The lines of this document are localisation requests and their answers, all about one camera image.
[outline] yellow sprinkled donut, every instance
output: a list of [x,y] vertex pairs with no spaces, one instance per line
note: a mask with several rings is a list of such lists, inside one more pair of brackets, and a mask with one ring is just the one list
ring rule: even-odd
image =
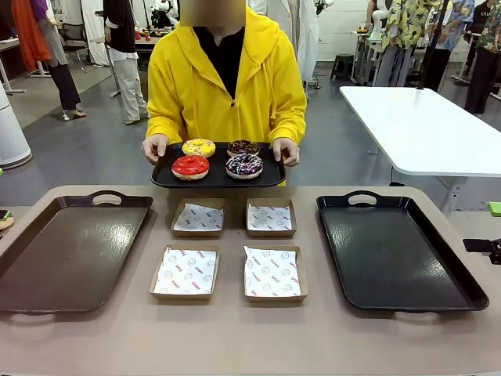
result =
[[216,146],[209,139],[191,139],[182,145],[185,155],[200,155],[209,158],[216,151]]

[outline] brown tray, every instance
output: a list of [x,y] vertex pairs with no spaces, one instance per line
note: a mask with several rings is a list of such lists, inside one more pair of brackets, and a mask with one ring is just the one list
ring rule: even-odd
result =
[[[95,199],[113,195],[120,204]],[[0,312],[87,312],[111,294],[153,198],[58,197],[0,257]]]

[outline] hood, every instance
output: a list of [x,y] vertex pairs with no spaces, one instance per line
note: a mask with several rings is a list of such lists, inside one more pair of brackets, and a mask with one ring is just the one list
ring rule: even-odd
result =
[[[243,53],[245,52],[255,65],[261,65],[279,40],[279,25],[266,16],[258,15],[249,6],[246,6],[245,18]],[[193,29],[183,27],[182,23],[179,23],[173,34],[179,40],[181,50],[188,61],[200,71],[208,58],[200,47]]]

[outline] chair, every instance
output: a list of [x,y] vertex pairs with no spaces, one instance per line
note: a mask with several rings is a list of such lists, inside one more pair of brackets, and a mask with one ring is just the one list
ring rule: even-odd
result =
[[[87,73],[85,66],[80,57],[82,51],[86,51],[89,54],[87,38],[85,35],[85,27],[83,24],[73,25],[71,23],[62,23],[59,29],[59,34],[63,37],[63,51],[68,53],[75,53],[77,55],[78,61],[80,62],[81,69],[84,73]],[[68,41],[72,42],[84,42],[85,45],[72,45],[67,44]]]
[[350,78],[351,68],[353,66],[353,55],[349,53],[338,53],[330,73],[330,80],[336,76],[336,79],[347,81]]

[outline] black tray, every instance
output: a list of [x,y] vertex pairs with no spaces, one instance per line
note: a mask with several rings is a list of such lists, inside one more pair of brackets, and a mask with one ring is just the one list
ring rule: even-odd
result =
[[[94,199],[113,195],[120,204]],[[0,257],[0,311],[75,313],[111,294],[153,198],[57,197]]]
[[[351,204],[366,195],[375,204]],[[488,298],[416,202],[357,191],[317,198],[345,298],[360,309],[475,311]]]
[[232,179],[226,173],[226,162],[229,159],[226,149],[228,143],[215,143],[216,152],[209,159],[211,169],[207,176],[203,179],[188,182],[177,179],[172,174],[172,164],[176,159],[182,157],[182,143],[174,143],[165,151],[165,156],[162,157],[151,176],[152,182],[164,188],[240,188],[240,187],[263,187],[277,186],[285,180],[285,167],[283,161],[275,161],[273,150],[270,149],[269,143],[258,143],[259,157],[263,160],[264,170],[256,178],[252,180],[236,180]]

